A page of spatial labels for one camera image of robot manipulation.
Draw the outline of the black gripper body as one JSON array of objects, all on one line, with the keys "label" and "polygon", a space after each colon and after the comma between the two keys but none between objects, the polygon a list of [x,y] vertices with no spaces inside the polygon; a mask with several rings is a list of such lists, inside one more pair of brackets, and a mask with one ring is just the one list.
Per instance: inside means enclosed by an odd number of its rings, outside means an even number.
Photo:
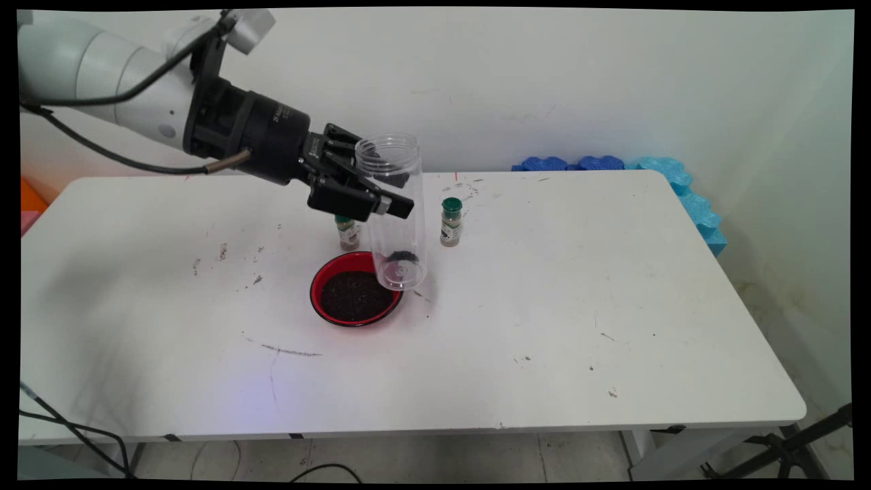
[{"label": "black gripper body", "polygon": [[250,156],[236,170],[281,186],[293,180],[308,183],[314,171],[304,156],[311,124],[308,114],[248,92],[237,115],[242,124],[237,145]]}]

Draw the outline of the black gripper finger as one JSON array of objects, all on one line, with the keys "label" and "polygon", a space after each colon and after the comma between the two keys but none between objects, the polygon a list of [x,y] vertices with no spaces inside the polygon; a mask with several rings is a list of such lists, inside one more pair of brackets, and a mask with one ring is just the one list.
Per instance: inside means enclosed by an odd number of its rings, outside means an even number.
[{"label": "black gripper finger", "polygon": [[346,165],[333,167],[331,173],[311,171],[307,177],[307,205],[356,221],[367,221],[373,214],[407,219],[416,202],[391,189],[404,189],[409,179],[407,176],[377,176]]},{"label": "black gripper finger", "polygon": [[357,143],[362,139],[338,125],[325,127],[323,144],[323,163],[344,165],[364,176],[379,181],[383,185],[405,187],[410,179],[410,171],[401,164],[398,146],[377,149],[373,142],[364,143],[361,157],[357,156]]}]

